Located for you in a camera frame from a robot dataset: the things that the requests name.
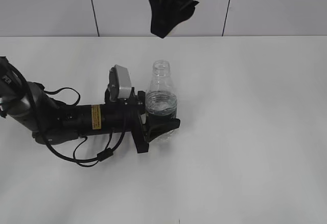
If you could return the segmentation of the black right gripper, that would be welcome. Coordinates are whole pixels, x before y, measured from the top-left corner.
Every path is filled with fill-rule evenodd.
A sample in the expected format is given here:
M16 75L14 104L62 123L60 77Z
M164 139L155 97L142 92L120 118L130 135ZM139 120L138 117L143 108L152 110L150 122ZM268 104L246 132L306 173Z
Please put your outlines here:
M149 0L152 34L165 38L178 24L190 19L196 0Z

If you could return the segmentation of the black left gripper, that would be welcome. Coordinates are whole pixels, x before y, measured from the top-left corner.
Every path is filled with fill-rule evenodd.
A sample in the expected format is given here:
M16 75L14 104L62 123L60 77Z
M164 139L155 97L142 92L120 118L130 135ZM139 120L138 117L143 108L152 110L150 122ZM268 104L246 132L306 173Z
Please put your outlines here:
M127 99L110 101L110 91L105 91L105 104L103 106L103 127L111 133L120 133L120 138L112 147L112 151L118 149L125 133L130 132L137 153L149 151L149 143L159 136L178 129L180 120L177 118L147 118L145 128L141 115L145 114L145 92L131 90Z

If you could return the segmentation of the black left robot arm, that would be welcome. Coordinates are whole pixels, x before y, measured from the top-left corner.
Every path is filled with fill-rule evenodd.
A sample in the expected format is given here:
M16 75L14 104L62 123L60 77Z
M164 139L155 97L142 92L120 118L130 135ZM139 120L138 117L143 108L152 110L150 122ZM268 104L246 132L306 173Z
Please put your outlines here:
M66 104L52 98L57 93L46 91L40 83L27 82L6 57L1 57L1 116L10 116L29 129L39 144L58 145L82 137L130 132L137 152L145 153L152 140L180 126L174 115L142 120L145 92L134 91L128 70L120 65L109 71L103 104Z

